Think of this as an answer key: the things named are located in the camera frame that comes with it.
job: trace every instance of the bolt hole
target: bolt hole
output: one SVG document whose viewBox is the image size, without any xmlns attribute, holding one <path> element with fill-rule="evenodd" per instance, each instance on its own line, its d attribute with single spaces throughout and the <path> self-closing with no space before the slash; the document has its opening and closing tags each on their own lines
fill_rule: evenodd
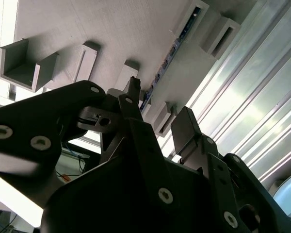
<svg viewBox="0 0 291 233">
<path fill-rule="evenodd" d="M 166 192 L 162 192 L 162 195 L 164 196 L 164 198 L 166 198 L 167 200 L 169 199 L 169 195 Z"/>
<path fill-rule="evenodd" d="M 101 126 L 107 126 L 107 125 L 110 124 L 110 120 L 108 118 L 103 118 L 103 119 L 100 120 L 99 124 Z"/>
<path fill-rule="evenodd" d="M 226 185 L 226 181 L 225 181 L 225 180 L 220 179 L 220 182 L 221 182 L 222 184 Z"/>
<path fill-rule="evenodd" d="M 37 140 L 36 144 L 45 145 L 45 140 L 39 139 L 39 140 Z"/>
<path fill-rule="evenodd" d="M 125 99 L 128 103 L 132 103 L 132 100 L 130 98 Z"/>
<path fill-rule="evenodd" d="M 231 216 L 228 216 L 227 218 L 231 223 L 234 223 L 234 219 Z"/>
<path fill-rule="evenodd" d="M 0 134 L 7 134 L 7 131 L 5 129 L 0 129 Z"/>
<path fill-rule="evenodd" d="M 99 89 L 98 89 L 98 88 L 96 88 L 96 87 L 91 87 L 91 90 L 92 90 L 92 91 L 94 91 L 94 92 L 96 92 L 96 93 L 98 93 L 98 92 L 99 92 Z"/>
</svg>

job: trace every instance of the black plastic part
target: black plastic part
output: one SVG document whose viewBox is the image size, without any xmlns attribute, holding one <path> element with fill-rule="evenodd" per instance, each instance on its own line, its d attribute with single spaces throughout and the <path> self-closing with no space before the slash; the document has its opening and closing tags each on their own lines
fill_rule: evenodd
<svg viewBox="0 0 291 233">
<path fill-rule="evenodd" d="M 291 220 L 266 191 L 247 165 L 235 154 L 227 154 L 223 161 L 237 176 L 240 188 L 234 188 L 239 206 L 253 206 L 260 218 L 259 232 L 291 233 Z"/>
<path fill-rule="evenodd" d="M 181 200 L 177 214 L 166 216 L 153 211 L 130 156 L 117 157 L 59 189 L 44 209 L 41 233 L 214 232 L 203 176 L 165 160 Z"/>
<path fill-rule="evenodd" d="M 76 125 L 80 109 L 98 105 L 104 98 L 105 92 L 99 86 L 81 81 L 1 107 L 0 125 L 9 126 L 13 134 L 0 139 L 0 172 L 26 177 L 52 173 L 61 154 L 61 141 L 71 125 Z M 50 139 L 49 149 L 38 151 L 31 146 L 31 139 L 39 135 Z"/>
</svg>

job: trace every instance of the mounting slot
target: mounting slot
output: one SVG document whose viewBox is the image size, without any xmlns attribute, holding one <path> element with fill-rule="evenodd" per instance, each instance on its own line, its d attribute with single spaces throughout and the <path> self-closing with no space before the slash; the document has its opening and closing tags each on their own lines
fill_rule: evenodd
<svg viewBox="0 0 291 233">
<path fill-rule="evenodd" d="M 190 0 L 186 3 L 183 11 L 180 15 L 177 16 L 176 23 L 174 28 L 171 30 L 173 35 L 178 38 L 183 33 L 183 30 L 187 26 L 187 24 L 190 21 L 191 16 L 193 15 L 194 11 L 196 11 L 196 8 L 198 8 L 198 14 L 196 18 L 194 19 L 193 26 L 191 26 L 191 29 L 186 32 L 187 34 L 183 37 L 185 42 L 190 42 L 193 34 L 195 33 L 198 25 L 204 18 L 206 12 L 208 11 L 209 5 L 204 3 L 201 0 Z"/>
<path fill-rule="evenodd" d="M 205 40 L 202 49 L 219 60 L 239 29 L 240 25 L 235 21 L 230 18 L 220 17 Z"/>
</svg>

